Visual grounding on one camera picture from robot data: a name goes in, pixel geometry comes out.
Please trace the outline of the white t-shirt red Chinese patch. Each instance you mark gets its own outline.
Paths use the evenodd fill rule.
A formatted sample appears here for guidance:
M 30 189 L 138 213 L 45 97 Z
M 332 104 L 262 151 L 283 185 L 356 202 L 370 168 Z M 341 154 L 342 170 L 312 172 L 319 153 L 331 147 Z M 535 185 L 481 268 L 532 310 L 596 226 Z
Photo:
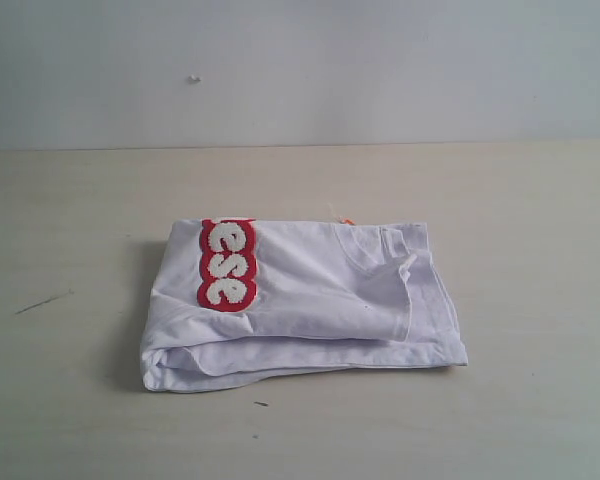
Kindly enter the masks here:
M 141 341 L 150 391 L 468 362 L 422 223 L 179 220 Z

